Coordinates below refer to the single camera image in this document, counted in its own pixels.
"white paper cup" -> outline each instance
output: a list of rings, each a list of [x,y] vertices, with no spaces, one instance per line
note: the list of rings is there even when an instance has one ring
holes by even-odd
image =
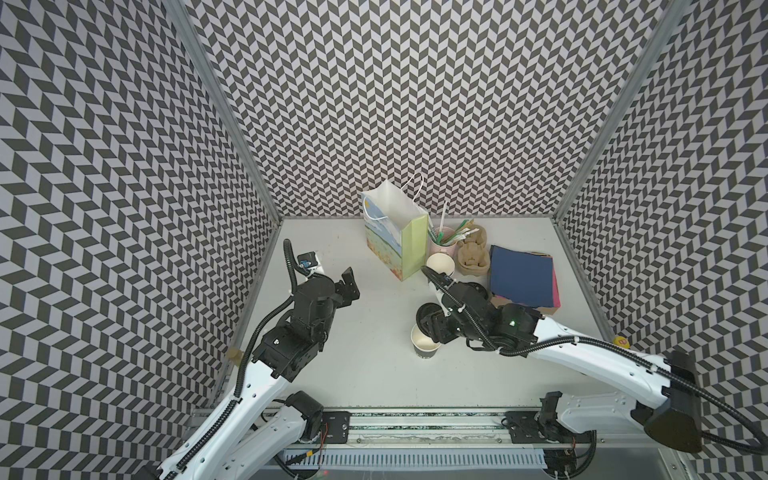
[[[427,335],[424,335],[418,325],[411,328],[411,343],[413,343],[416,355],[423,359],[431,359],[442,345],[442,343],[435,343]]]
[[[437,273],[453,275],[456,270],[456,262],[446,253],[433,253],[427,259],[427,266]]]

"gift bag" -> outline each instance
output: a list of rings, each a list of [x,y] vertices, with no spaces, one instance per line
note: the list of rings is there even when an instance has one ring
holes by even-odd
[[[368,248],[400,280],[424,265],[429,214],[392,182],[362,192],[362,216]]]

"robotic arm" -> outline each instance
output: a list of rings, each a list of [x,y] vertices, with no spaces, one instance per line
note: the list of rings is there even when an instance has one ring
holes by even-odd
[[[249,478],[288,445],[313,442],[319,436],[323,406],[306,393],[297,392],[266,425],[243,440],[260,413],[323,351],[336,309],[360,298],[351,268],[334,283],[319,272],[314,253],[301,255],[297,263],[289,240],[284,241],[283,252],[290,297],[254,331],[243,352],[235,387],[193,436],[165,459],[159,477],[145,467],[134,480]],[[307,281],[299,285],[295,272],[306,276]],[[293,308],[253,349],[266,323],[291,304]]]
[[[477,284],[456,282],[427,266],[422,267],[422,272],[439,303],[422,305],[416,322],[432,341],[448,343],[463,336],[474,350],[545,359],[622,392],[578,398],[548,393],[537,419],[541,437],[554,441],[596,429],[642,429],[660,444],[682,452],[700,452],[702,439],[746,454],[768,452],[768,437],[759,426],[699,388],[694,361],[686,353],[676,351],[665,358],[623,349],[571,330],[525,306],[507,304],[497,308]],[[471,340],[482,342],[482,346],[471,346]],[[699,397],[742,423],[759,445],[702,432]]]

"black and white patterned wallpaper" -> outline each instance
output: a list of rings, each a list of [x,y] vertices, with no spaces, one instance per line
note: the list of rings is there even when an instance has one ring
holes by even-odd
[[[272,229],[239,162],[158,0],[0,2],[0,478],[175,448]]]
[[[667,0],[187,0],[284,215],[549,214]]]
[[[564,224],[615,330],[693,352],[703,385],[764,431],[767,22],[760,0],[694,1]],[[704,478],[768,478],[768,458],[705,449]]]

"cup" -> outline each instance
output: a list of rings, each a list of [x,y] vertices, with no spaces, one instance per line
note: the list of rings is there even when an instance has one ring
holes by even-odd
[[[418,325],[414,325],[411,328],[411,343],[413,343],[413,350],[416,352],[416,355],[423,359],[431,359],[442,345],[441,343],[433,342],[431,338],[424,335]]]
[[[443,238],[448,238],[451,235],[453,235],[453,232],[455,232],[455,230],[453,230],[452,228],[449,228],[449,227],[443,227],[442,229],[435,228],[435,231],[437,233],[442,232],[442,237]],[[453,245],[448,245],[447,247],[444,247],[443,245],[438,245],[437,243],[433,242],[432,238],[429,235],[427,235],[427,241],[429,242],[429,254],[430,255],[432,255],[434,253],[445,253],[445,254],[453,257],[456,254],[456,248],[458,247],[458,244],[456,242],[454,242]]]
[[[450,255],[447,253],[433,253],[427,259],[426,266],[433,269],[437,273],[444,273],[451,276],[456,270],[456,262],[453,261]]]

